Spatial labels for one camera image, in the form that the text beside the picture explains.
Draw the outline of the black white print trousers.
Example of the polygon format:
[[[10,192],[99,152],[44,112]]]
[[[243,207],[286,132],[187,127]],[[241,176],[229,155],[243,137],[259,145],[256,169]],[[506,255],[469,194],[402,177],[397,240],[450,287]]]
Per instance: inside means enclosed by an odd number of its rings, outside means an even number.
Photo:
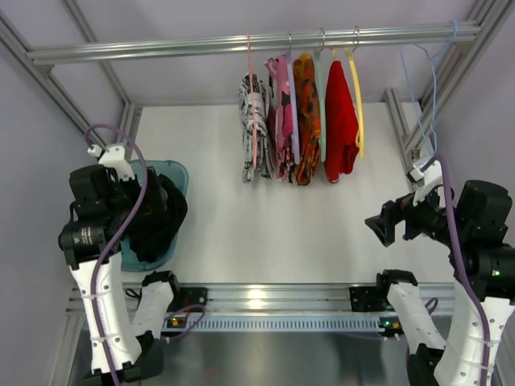
[[[255,173],[270,179],[274,173],[272,138],[267,127],[270,98],[265,83],[247,73],[238,89],[244,164],[242,182],[250,184]]]

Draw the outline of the pink wire hanger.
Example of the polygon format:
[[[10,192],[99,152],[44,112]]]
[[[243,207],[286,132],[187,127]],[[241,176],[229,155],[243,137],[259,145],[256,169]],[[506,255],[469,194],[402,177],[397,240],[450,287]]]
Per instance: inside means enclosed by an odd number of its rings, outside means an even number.
[[[258,166],[258,125],[256,119],[256,104],[253,87],[253,63],[251,56],[251,41],[250,33],[246,34],[246,45],[247,45],[247,59],[248,59],[248,71],[249,71],[249,86],[250,86],[250,101],[252,109],[252,122],[253,122],[253,169],[255,170]]]

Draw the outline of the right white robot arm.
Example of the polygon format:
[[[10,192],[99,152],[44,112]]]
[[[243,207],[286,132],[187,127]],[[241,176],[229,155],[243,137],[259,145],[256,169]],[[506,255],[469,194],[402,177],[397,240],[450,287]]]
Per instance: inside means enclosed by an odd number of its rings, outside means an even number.
[[[440,207],[433,188],[383,204],[365,224],[390,246],[404,223],[404,240],[424,235],[448,247],[454,269],[454,314],[446,338],[435,328],[413,273],[386,269],[377,292],[396,312],[408,345],[412,385],[489,385],[505,324],[514,312],[514,248],[505,243],[513,201],[495,183],[468,180],[456,206]]]

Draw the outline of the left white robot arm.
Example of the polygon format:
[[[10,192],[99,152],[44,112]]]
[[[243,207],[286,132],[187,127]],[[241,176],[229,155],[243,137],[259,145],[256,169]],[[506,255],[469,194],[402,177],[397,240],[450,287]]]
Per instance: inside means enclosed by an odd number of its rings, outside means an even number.
[[[132,175],[93,165],[69,176],[74,200],[58,245],[89,326],[86,385],[119,385],[163,371],[159,342],[179,283],[160,266],[187,214],[183,191],[161,162]]]

